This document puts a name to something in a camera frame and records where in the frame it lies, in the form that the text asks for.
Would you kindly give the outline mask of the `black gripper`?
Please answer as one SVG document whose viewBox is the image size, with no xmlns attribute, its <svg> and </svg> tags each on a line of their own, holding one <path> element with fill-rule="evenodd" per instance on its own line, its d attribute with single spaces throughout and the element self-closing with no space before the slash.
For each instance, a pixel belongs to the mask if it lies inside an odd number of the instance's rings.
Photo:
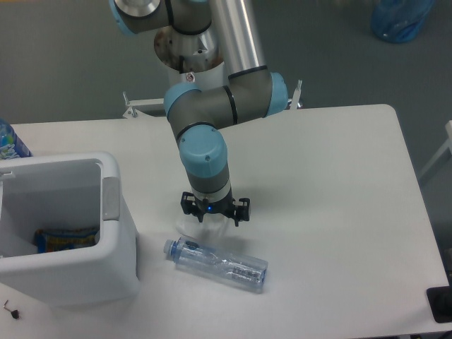
<svg viewBox="0 0 452 339">
<path fill-rule="evenodd" d="M 197 199 L 193 193 L 184 191 L 180 203 L 184 214 L 195 216 L 199 222 L 203 222 L 205 214 L 221 214 L 234 220 L 235 227 L 239 227 L 240 222 L 250 220 L 249 198 L 240 198 L 237 201 L 232 196 L 226 196 L 216 202 L 204 202 Z"/>
</svg>

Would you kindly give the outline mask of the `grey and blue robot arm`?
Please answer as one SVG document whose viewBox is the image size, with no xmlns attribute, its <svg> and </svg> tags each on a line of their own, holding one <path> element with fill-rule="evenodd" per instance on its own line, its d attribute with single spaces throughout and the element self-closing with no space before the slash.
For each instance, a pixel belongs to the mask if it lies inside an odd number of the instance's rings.
<svg viewBox="0 0 452 339">
<path fill-rule="evenodd" d="M 250 1 L 111 1 L 121 31 L 137 35 L 160 28 L 175 69 L 197 74 L 224 64 L 227 83 L 203 90 L 197 81 L 173 85 L 163 99 L 179 155 L 191 185 L 181 206 L 199 220 L 221 214 L 247 221 L 248 198 L 232 194 L 227 146 L 221 129 L 283 111 L 287 86 L 268 70 Z"/>
</svg>

